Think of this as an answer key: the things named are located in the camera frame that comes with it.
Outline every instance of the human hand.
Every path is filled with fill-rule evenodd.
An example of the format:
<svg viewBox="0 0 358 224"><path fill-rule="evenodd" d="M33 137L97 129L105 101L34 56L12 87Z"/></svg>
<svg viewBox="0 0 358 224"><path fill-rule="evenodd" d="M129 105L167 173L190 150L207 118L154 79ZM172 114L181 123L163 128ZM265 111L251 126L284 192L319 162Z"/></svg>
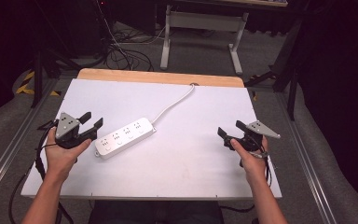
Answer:
<svg viewBox="0 0 358 224"><path fill-rule="evenodd" d="M253 181L264 179L265 180L265 170L266 163L263 159L258 159L246 151L241 144L235 140L231 139L230 144L234 147L237 153L241 156L242 165L246 172L246 179L251 184ZM268 151L268 142L267 138L263 136L262 140L263 148Z"/></svg>
<svg viewBox="0 0 358 224"><path fill-rule="evenodd" d="M68 177L77 157L91 144L91 139L85 140L77 147L65 149L56 145L55 133L55 127L48 132L48 141L45 147L48 160L46 178L63 183Z"/></svg>

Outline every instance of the electrical outlet socket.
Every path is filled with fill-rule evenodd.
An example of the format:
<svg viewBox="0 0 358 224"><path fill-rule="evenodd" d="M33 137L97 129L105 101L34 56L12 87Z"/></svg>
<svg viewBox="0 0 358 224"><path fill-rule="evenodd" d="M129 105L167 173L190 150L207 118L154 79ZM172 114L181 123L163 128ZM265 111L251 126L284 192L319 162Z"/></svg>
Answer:
<svg viewBox="0 0 358 224"><path fill-rule="evenodd" d="M109 159L124 149L146 139L155 131L156 129L148 119L137 119L136 121L95 140L95 146L97 147L95 155L104 160Z"/></svg>

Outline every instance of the person's lap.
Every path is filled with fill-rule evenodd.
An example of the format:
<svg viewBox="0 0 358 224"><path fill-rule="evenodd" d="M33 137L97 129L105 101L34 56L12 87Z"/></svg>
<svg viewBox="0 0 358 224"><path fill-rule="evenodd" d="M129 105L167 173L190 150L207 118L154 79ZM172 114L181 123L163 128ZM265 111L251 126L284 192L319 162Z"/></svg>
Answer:
<svg viewBox="0 0 358 224"><path fill-rule="evenodd" d="M96 201L89 223L221 223L217 202Z"/></svg>

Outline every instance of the wooden table edge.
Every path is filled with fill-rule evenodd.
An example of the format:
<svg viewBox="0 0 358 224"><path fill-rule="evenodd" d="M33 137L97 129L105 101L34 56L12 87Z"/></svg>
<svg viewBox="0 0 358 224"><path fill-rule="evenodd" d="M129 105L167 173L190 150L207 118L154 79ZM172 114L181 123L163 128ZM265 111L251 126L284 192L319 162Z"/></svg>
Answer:
<svg viewBox="0 0 358 224"><path fill-rule="evenodd" d="M126 70L108 70L84 68L80 70L78 79L122 81L122 82L146 82L163 84L189 85L197 83L200 86L238 87L243 88L240 77L206 76L178 73L141 72Z"/></svg>
<svg viewBox="0 0 358 224"><path fill-rule="evenodd" d="M249 5L256 5L256 6L268 6L268 7L287 7L287 2L270 2L267 0L220 0L222 2L229 2L229 3L244 3Z"/></svg>

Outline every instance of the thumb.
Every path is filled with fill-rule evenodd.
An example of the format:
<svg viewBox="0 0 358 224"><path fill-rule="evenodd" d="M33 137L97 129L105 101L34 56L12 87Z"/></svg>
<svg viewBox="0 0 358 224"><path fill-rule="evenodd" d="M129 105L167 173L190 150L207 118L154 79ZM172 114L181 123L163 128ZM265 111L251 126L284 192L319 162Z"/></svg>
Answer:
<svg viewBox="0 0 358 224"><path fill-rule="evenodd" d="M77 147L73 147L71 151L78 157L82 154L91 144L91 139L86 139Z"/></svg>
<svg viewBox="0 0 358 224"><path fill-rule="evenodd" d="M48 131L48 141L47 144L48 145L53 145L55 144L55 134L56 134L56 127L52 127L49 131Z"/></svg>
<svg viewBox="0 0 358 224"><path fill-rule="evenodd" d="M237 153L240 154L241 159L243 159L243 160L246 161L246 159L247 159L249 156L251 156L251 155L245 150L245 148L243 148L243 147L241 146L241 144L240 144L237 140L235 140L234 138L232 138L232 139L230 140L230 144L232 145L232 147L234 147L234 149L237 151Z"/></svg>

